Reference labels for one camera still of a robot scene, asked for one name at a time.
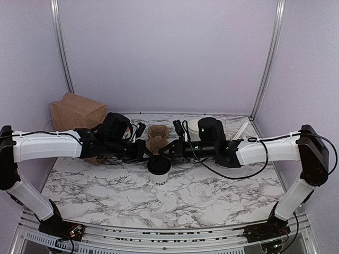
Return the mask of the black plastic cup lid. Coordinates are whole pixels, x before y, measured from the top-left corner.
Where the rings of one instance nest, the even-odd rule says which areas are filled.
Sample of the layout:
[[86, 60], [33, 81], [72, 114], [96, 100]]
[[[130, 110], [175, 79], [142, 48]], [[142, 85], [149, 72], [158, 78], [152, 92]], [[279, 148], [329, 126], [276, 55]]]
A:
[[170, 161], [165, 157], [156, 157], [148, 161], [147, 169], [153, 175], [164, 175], [171, 168]]

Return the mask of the white paper coffee cup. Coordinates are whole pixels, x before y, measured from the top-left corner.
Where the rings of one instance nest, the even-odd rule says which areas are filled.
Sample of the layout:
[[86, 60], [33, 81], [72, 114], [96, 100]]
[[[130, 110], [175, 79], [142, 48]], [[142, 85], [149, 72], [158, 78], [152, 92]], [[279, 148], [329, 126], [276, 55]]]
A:
[[157, 186], [163, 186], [167, 182], [171, 163], [165, 157], [154, 157], [148, 161], [147, 169], [153, 183]]

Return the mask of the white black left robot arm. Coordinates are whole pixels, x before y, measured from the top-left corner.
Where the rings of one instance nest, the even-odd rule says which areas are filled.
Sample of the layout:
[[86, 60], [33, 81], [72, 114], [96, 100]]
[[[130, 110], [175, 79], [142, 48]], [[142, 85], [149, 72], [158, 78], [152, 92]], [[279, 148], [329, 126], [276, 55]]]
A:
[[122, 162], [140, 162], [152, 157], [140, 137], [145, 129], [139, 123], [134, 129], [129, 118], [109, 113], [97, 126], [67, 131], [13, 131], [1, 128], [1, 190], [29, 208], [55, 235], [63, 235], [67, 224], [56, 205], [42, 196], [20, 176], [20, 162], [46, 158], [92, 158], [114, 156]]

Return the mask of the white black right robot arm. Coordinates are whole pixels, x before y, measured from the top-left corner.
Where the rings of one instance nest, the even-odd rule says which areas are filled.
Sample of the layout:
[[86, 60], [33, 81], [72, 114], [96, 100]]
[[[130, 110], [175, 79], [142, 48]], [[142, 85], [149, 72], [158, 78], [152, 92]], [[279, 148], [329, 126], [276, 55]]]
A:
[[179, 138], [160, 148], [159, 155], [170, 160], [201, 162], [212, 158], [225, 168], [262, 162], [299, 161], [302, 172], [275, 204], [269, 219], [263, 224], [262, 232], [267, 237], [275, 236], [283, 228], [293, 212], [304, 203], [316, 187], [327, 182], [329, 171], [329, 151], [327, 139], [319, 136], [311, 125], [303, 125], [299, 131], [280, 137], [256, 139], [254, 137], [228, 141], [222, 122], [213, 117], [198, 120], [199, 141], [192, 141], [188, 133], [187, 121], [173, 122]]

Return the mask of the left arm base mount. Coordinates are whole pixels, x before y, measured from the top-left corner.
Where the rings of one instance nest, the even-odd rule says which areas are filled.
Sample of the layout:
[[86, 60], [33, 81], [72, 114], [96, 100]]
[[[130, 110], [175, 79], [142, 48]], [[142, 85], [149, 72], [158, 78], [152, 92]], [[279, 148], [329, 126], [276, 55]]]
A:
[[84, 225], [63, 220], [56, 204], [51, 199], [49, 199], [49, 202], [53, 208], [53, 215], [46, 220], [40, 220], [36, 216], [40, 223], [38, 230], [63, 239], [81, 241], [85, 229]]

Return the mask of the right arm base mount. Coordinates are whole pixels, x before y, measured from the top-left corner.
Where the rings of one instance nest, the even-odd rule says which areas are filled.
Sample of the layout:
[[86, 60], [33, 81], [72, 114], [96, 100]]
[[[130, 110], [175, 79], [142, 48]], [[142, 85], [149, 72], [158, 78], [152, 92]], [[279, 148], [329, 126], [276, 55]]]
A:
[[272, 210], [266, 222], [244, 227], [243, 236], [251, 243], [288, 235], [290, 232], [288, 222], [276, 217]]

